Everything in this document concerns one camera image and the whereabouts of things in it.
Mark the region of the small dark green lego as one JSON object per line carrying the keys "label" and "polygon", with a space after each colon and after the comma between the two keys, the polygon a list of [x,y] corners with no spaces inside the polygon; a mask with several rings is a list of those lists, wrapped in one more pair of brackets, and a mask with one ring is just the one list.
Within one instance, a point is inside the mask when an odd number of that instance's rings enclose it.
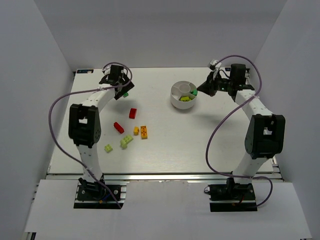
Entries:
{"label": "small dark green lego", "polygon": [[198,91],[197,89],[194,89],[190,92],[192,95],[197,96],[198,95]]}

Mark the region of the lime green lego brick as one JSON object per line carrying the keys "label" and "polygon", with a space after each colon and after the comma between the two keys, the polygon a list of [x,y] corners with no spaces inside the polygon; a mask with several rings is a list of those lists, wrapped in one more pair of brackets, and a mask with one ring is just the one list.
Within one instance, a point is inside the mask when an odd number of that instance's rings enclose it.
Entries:
{"label": "lime green lego brick", "polygon": [[191,101],[192,99],[189,97],[189,96],[183,96],[179,99],[181,102],[189,102]]}

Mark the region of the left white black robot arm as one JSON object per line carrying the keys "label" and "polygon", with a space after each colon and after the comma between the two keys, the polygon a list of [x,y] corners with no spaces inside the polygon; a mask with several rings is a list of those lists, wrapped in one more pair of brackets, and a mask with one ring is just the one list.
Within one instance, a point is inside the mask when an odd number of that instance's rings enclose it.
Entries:
{"label": "left white black robot arm", "polygon": [[84,164],[83,176],[79,179],[81,193],[90,200],[100,201],[107,196],[98,157],[97,143],[101,138],[100,112],[107,103],[117,100],[134,87],[128,77],[128,68],[119,64],[109,64],[103,69],[99,90],[95,90],[86,100],[72,104],[69,108],[68,136],[73,140]]}

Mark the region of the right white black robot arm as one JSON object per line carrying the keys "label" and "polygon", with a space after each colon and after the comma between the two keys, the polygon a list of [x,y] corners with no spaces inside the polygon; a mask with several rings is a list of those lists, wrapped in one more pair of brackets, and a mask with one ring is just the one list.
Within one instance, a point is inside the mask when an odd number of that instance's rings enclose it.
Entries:
{"label": "right white black robot arm", "polygon": [[197,91],[213,97],[226,92],[243,110],[249,120],[244,138],[245,155],[231,174],[227,175],[226,189],[229,193],[247,189],[258,170],[269,159],[283,150],[286,120],[274,114],[258,98],[258,91],[247,82],[247,68],[235,63],[229,75],[219,67],[212,67],[207,79]]}

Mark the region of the white round divided container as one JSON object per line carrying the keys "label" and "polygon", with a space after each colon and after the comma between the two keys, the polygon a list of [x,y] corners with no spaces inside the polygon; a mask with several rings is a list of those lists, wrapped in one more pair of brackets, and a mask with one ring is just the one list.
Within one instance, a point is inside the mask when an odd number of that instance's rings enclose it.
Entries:
{"label": "white round divided container", "polygon": [[197,99],[197,87],[189,81],[178,81],[174,83],[170,90],[170,102],[179,110],[192,108]]}

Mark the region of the red lego brick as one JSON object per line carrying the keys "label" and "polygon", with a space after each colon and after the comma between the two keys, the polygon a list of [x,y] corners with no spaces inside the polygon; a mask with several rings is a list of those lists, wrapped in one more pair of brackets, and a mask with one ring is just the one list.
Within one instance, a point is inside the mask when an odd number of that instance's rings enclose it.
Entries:
{"label": "red lego brick", "polygon": [[129,112],[129,118],[134,120],[136,118],[136,115],[137,115],[137,109],[131,108]]}

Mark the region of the small red lego piece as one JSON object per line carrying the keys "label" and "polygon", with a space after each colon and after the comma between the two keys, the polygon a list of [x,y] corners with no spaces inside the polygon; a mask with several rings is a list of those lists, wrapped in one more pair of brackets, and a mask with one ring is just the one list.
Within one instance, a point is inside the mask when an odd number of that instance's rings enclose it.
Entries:
{"label": "small red lego piece", "polygon": [[118,122],[114,122],[113,126],[120,134],[125,132],[124,128]]}

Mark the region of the small orange lego brick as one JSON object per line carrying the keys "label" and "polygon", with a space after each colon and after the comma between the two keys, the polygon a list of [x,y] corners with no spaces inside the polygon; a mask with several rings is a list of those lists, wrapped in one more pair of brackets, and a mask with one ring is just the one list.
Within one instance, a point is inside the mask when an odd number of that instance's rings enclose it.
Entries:
{"label": "small orange lego brick", "polygon": [[139,127],[135,126],[133,129],[133,134],[137,136],[139,134],[139,131],[140,131]]}

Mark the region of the left blue table label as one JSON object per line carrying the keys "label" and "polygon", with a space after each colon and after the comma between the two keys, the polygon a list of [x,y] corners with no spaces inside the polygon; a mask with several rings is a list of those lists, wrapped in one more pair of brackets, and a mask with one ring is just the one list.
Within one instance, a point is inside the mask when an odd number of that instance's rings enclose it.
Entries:
{"label": "left blue table label", "polygon": [[93,72],[93,69],[78,69],[76,71],[77,74],[92,74]]}

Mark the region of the orange yellow lego brick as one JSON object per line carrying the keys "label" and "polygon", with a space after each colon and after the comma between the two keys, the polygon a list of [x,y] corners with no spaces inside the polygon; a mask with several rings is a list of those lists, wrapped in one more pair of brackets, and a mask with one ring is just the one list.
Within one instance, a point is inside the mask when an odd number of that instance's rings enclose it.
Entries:
{"label": "orange yellow lego brick", "polygon": [[142,125],[140,127],[140,136],[143,140],[148,138],[148,131],[147,131],[147,127],[145,125]]}

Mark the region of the pale green lego brick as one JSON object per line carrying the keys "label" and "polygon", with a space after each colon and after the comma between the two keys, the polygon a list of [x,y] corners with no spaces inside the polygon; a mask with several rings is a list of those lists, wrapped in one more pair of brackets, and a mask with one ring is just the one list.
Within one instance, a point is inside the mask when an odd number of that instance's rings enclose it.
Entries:
{"label": "pale green lego brick", "polygon": [[120,146],[122,149],[126,149],[128,144],[133,141],[133,137],[131,135],[126,135],[124,138],[120,140]]}

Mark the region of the small pale green lego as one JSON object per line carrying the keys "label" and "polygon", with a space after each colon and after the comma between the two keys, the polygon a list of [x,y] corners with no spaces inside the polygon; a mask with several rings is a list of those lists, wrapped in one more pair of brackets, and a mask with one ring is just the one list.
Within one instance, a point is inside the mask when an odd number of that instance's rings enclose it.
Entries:
{"label": "small pale green lego", "polygon": [[112,147],[110,144],[107,144],[107,145],[104,147],[104,150],[105,150],[107,153],[110,153],[110,152],[113,150],[113,147]]}

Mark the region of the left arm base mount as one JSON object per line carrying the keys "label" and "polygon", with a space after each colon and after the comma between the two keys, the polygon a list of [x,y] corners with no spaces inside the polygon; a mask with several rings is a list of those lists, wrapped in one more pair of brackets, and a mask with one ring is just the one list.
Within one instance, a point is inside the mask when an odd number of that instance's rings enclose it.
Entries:
{"label": "left arm base mount", "polygon": [[[127,186],[120,184],[108,184],[114,197],[122,207],[126,199]],[[74,209],[102,209],[102,210],[119,210],[119,206],[114,201],[113,197],[106,190],[101,196],[92,196],[81,185],[78,186],[74,200]]]}

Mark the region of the aluminium front rail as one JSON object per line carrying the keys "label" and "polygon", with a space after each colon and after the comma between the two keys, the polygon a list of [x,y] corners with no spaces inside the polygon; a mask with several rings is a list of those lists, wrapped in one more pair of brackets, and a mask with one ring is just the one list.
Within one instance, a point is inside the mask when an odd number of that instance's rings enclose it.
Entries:
{"label": "aluminium front rail", "polygon": [[[283,181],[282,175],[279,172],[269,174],[258,174],[266,176],[273,181]],[[46,180],[78,180],[79,174],[48,174]],[[105,174],[105,181],[170,181],[170,180],[191,180],[191,181],[206,181],[206,180],[224,180],[226,176],[218,174]]]}

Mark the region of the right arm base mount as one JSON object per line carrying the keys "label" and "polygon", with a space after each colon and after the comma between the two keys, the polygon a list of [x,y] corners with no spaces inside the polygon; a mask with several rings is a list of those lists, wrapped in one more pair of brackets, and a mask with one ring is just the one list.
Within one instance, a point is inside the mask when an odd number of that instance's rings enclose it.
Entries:
{"label": "right arm base mount", "polygon": [[209,208],[212,213],[257,212],[257,202],[253,185],[210,184],[204,188],[209,196]]}

